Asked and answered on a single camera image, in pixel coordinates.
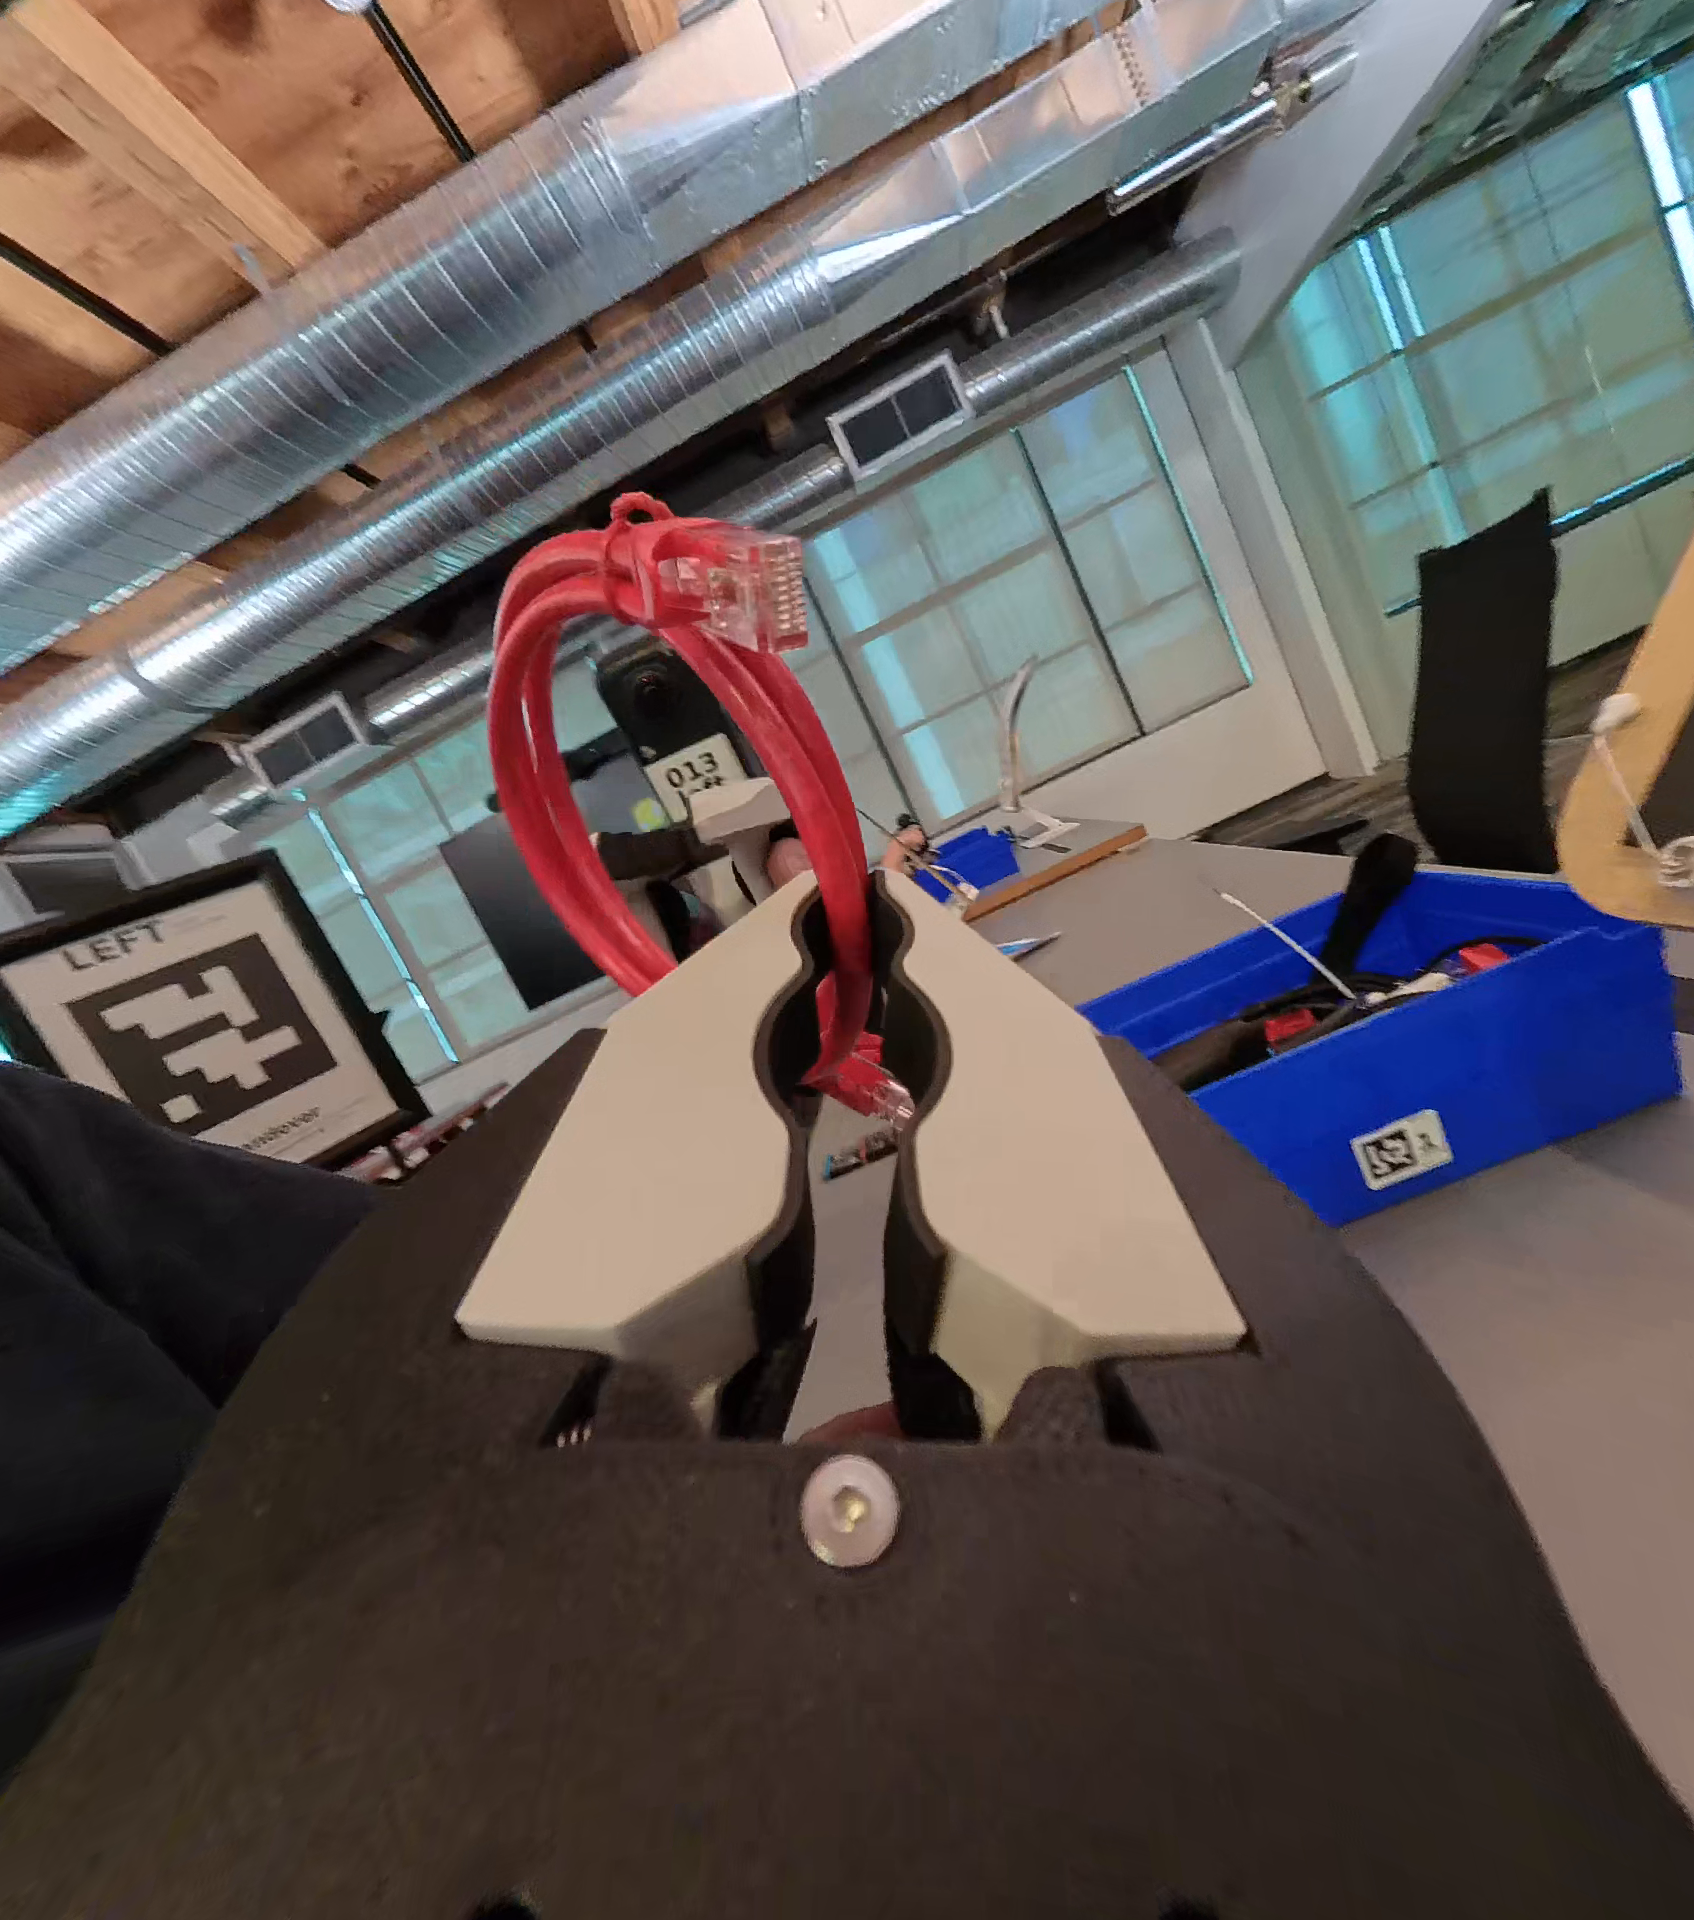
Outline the black fabric panel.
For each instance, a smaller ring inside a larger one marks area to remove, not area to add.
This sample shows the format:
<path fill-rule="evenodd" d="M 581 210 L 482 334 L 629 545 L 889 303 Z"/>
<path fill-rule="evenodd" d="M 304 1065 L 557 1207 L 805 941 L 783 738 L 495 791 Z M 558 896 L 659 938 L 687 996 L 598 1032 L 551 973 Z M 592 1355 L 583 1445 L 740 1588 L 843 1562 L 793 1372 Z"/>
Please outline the black fabric panel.
<path fill-rule="evenodd" d="M 1416 560 L 1407 796 L 1414 827 L 1446 866 L 1558 871 L 1547 797 L 1558 584 L 1547 488 Z"/>

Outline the square marker tag board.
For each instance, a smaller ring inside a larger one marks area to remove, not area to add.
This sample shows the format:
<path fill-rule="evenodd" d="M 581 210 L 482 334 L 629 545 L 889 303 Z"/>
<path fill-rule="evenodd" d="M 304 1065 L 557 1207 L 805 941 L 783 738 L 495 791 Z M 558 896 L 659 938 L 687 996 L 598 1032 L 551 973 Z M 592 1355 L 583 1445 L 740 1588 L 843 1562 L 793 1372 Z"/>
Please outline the square marker tag board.
<path fill-rule="evenodd" d="M 266 850 L 3 931 L 0 1042 L 188 1140 L 330 1172 L 429 1118 Z"/>

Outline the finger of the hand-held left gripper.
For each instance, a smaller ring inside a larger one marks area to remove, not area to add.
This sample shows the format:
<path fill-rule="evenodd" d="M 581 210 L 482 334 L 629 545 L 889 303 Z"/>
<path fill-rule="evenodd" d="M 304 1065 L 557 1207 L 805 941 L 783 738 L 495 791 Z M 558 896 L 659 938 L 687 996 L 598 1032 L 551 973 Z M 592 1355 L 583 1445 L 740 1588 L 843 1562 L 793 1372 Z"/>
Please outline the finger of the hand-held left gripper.
<path fill-rule="evenodd" d="M 768 874 L 773 834 L 791 823 L 774 779 L 722 779 L 691 791 L 691 827 L 705 860 L 691 889 L 709 910 L 753 910 L 776 881 Z"/>

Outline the large silver air duct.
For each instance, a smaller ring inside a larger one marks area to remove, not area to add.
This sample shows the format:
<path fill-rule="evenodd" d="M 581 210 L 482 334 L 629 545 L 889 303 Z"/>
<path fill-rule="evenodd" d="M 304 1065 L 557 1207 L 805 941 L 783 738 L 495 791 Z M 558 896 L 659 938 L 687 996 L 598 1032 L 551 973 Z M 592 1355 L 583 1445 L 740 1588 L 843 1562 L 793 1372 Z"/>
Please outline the large silver air duct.
<path fill-rule="evenodd" d="M 721 4 L 0 461 L 0 680 L 136 604 L 81 670 L 359 506 L 748 254 L 1005 216 L 1011 248 L 1118 179 L 1347 84 L 1367 4 L 1135 4 L 984 112 L 946 110 L 1100 4 Z"/>

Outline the dark monitor screen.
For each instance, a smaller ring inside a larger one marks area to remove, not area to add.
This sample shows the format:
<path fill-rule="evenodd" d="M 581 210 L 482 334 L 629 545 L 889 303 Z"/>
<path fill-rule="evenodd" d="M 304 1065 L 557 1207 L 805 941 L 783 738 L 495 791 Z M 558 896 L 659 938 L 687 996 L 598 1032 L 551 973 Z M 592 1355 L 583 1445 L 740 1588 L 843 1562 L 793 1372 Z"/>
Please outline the dark monitor screen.
<path fill-rule="evenodd" d="M 498 812 L 451 835 L 443 856 L 504 976 L 529 1010 L 538 1011 L 606 980 L 604 970 L 547 899 Z"/>

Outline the blue plastic bin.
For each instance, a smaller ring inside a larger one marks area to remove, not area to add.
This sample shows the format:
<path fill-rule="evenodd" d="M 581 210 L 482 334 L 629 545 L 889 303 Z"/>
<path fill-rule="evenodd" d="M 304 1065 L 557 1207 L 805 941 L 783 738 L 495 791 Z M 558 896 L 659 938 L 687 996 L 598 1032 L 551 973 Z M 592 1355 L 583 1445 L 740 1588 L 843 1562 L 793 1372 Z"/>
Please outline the blue plastic bin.
<path fill-rule="evenodd" d="M 1233 1044 L 1195 1104 L 1325 1222 L 1408 1198 L 1682 1094 L 1667 938 L 1536 875 L 1420 870 L 1356 954 L 1333 894 L 1094 996 L 1079 1011 L 1159 1067 Z"/>

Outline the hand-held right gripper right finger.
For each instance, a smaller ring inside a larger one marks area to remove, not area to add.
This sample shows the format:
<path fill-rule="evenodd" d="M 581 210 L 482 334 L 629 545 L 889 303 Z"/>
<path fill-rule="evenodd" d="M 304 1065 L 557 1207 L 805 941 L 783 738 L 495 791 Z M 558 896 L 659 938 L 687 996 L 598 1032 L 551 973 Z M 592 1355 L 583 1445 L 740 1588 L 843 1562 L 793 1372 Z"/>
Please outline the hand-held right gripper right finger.
<path fill-rule="evenodd" d="M 870 916 L 883 1065 L 914 1107 L 883 1232 L 900 1432 L 983 1442 L 1046 1369 L 1243 1347 L 1097 1027 L 911 878 L 875 875 Z"/>

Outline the slim silver air duct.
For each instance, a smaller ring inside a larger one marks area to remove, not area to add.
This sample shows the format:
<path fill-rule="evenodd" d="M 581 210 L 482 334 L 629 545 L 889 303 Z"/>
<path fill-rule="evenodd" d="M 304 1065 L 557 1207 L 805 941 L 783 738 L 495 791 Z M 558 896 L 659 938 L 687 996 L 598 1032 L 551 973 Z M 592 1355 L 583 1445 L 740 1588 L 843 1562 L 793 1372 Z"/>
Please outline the slim silver air duct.
<path fill-rule="evenodd" d="M 1011 248 L 1005 213 L 758 248 L 324 528 L 196 591 L 0 719 L 0 842 L 653 466 Z"/>

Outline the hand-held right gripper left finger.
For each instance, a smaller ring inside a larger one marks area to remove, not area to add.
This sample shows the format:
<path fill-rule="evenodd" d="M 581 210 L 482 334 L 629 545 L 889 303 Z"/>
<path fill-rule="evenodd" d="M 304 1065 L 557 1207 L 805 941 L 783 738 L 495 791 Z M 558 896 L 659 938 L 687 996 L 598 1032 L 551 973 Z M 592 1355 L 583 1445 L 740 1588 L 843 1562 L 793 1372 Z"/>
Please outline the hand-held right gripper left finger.
<path fill-rule="evenodd" d="M 780 1439 L 812 1355 L 810 1143 L 828 931 L 773 892 L 596 1037 L 455 1321 L 669 1375 L 701 1422 Z"/>

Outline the small blue bin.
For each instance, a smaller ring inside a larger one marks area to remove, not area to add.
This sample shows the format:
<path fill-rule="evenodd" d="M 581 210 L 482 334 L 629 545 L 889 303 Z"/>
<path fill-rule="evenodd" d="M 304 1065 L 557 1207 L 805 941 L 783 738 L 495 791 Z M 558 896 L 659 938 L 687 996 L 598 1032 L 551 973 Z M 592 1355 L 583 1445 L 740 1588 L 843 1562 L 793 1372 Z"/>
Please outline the small blue bin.
<path fill-rule="evenodd" d="M 1020 874 L 1020 842 L 1005 827 L 967 827 L 937 838 L 914 863 L 916 883 L 935 899 L 978 898 Z"/>

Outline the white air vent grille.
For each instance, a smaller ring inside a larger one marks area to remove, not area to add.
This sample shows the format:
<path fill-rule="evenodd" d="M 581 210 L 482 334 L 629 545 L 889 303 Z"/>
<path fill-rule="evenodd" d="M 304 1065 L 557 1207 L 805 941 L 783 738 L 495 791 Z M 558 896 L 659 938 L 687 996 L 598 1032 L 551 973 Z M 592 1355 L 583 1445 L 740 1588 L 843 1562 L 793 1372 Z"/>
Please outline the white air vent grille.
<path fill-rule="evenodd" d="M 863 486 L 967 432 L 974 420 L 960 364 L 942 349 L 831 412 L 826 426 L 850 483 Z"/>
<path fill-rule="evenodd" d="M 253 733 L 235 753 L 270 796 L 285 797 L 353 767 L 378 743 L 360 708 L 333 691 Z"/>

